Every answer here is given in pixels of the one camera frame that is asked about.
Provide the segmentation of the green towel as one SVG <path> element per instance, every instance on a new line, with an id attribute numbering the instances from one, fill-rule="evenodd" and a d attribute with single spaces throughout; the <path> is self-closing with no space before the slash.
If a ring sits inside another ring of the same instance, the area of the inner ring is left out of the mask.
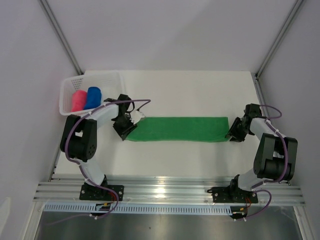
<path id="1" fill-rule="evenodd" d="M 131 142 L 187 141 L 219 143 L 228 139 L 227 117 L 147 117 L 128 136 Z"/>

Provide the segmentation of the blue towel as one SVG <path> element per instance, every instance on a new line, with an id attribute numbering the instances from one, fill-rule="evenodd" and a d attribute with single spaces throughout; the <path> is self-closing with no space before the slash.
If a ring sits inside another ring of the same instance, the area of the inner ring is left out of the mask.
<path id="1" fill-rule="evenodd" d="M 84 105 L 84 110 L 95 109 L 101 105 L 102 92 L 100 88 L 96 86 L 91 86 L 87 90 L 86 102 Z"/>

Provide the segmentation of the red towel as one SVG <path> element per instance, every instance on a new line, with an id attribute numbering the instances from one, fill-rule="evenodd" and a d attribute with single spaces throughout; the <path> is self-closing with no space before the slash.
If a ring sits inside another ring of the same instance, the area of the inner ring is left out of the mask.
<path id="1" fill-rule="evenodd" d="M 87 102 L 87 92 L 77 90 L 71 98 L 71 112 L 83 111 Z"/>

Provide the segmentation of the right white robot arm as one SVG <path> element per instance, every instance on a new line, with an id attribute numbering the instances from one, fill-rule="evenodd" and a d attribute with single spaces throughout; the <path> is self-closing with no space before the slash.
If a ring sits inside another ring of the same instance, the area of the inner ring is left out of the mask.
<path id="1" fill-rule="evenodd" d="M 226 138 L 241 143 L 247 135 L 257 137 L 259 145 L 252 169 L 236 175 L 226 188 L 234 202 L 251 196 L 252 190 L 264 184 L 291 181 L 296 168 L 298 141 L 276 129 L 258 104 L 245 106 L 243 117 L 234 120 Z"/>

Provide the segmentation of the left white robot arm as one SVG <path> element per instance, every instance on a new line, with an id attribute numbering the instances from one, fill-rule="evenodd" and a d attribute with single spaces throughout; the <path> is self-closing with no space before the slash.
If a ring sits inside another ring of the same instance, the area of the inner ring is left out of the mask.
<path id="1" fill-rule="evenodd" d="M 107 177 L 95 159 L 98 129 L 113 122 L 113 129 L 124 141 L 138 127 L 132 119 L 135 102 L 128 95 L 120 94 L 117 99 L 108 98 L 82 116 L 71 114 L 66 119 L 60 150 L 69 162 L 79 167 L 85 184 L 91 186 L 90 192 L 97 200 L 105 199 L 109 193 Z"/>

